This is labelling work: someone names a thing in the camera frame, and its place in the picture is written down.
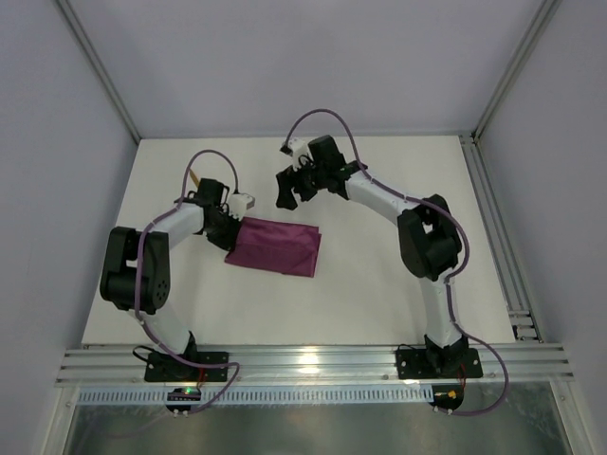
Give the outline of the purple cloth napkin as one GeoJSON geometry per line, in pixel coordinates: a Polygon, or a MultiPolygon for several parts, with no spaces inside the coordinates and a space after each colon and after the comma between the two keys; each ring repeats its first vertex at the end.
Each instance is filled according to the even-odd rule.
{"type": "Polygon", "coordinates": [[[313,278],[322,241],[315,226],[245,217],[226,264],[313,278]]]}

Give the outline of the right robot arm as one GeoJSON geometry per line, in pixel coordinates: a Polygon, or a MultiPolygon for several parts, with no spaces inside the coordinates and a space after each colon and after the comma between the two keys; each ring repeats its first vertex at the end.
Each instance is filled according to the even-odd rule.
{"type": "Polygon", "coordinates": [[[294,210],[297,199],[307,202],[326,190],[395,225],[401,260],[419,279],[426,310],[422,368],[435,377],[457,373],[469,348],[457,325],[451,288],[463,245],[445,199],[437,194],[420,199],[389,188],[359,160],[347,162],[331,136],[290,138],[281,152],[291,164],[276,174],[277,208],[294,210]]]}

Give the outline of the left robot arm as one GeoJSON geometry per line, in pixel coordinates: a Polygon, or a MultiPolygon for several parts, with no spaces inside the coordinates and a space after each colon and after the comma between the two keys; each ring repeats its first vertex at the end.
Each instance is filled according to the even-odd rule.
{"type": "Polygon", "coordinates": [[[229,355],[201,352],[193,333],[168,304],[171,292],[170,252],[191,236],[204,236],[214,246],[232,252],[242,217],[230,213],[229,201],[240,194],[223,183],[204,178],[195,191],[175,202],[170,214],[144,231],[114,227],[109,234],[101,273],[101,298],[129,313],[151,335],[144,380],[225,383],[229,355]]]}

